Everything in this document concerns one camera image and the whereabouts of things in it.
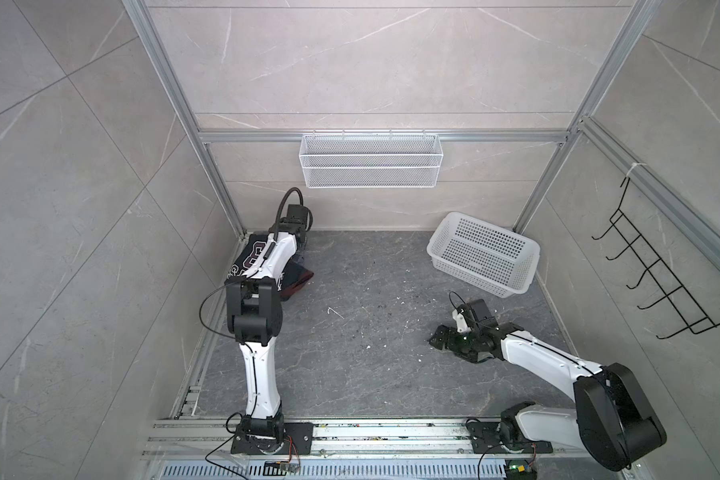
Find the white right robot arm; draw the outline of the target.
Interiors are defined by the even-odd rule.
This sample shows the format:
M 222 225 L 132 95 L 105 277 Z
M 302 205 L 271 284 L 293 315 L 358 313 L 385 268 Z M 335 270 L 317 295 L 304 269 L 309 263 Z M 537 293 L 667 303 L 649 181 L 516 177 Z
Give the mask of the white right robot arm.
M 472 364 L 501 360 L 519 366 L 570 398 L 571 409 L 521 402 L 498 422 L 465 422 L 479 453 L 521 453 L 540 442 L 586 451 L 611 471 L 629 467 L 667 441 L 666 430 L 633 372 L 599 365 L 553 347 L 514 325 L 459 331 L 441 325 L 429 343 Z

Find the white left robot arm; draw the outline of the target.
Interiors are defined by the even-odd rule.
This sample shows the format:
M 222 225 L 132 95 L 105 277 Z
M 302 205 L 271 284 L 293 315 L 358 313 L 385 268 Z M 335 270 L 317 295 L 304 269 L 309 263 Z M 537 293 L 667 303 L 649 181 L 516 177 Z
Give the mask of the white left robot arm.
M 285 442 L 274 348 L 283 323 L 282 277 L 305 231 L 304 223 L 281 219 L 267 234 L 249 241 L 225 281 L 227 327 L 242 352 L 246 374 L 240 436 L 266 454 L 279 451 Z

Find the dark navy tank top pile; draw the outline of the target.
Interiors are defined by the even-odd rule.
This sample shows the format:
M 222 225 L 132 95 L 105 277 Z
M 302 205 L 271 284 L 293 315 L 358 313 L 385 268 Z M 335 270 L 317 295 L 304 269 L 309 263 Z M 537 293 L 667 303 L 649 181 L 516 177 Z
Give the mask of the dark navy tank top pile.
M 314 276 L 298 260 L 297 247 L 297 237 L 290 233 L 281 232 L 277 239 L 273 233 L 251 235 L 232 264 L 227 279 L 272 278 L 277 283 L 280 299 L 288 301 Z

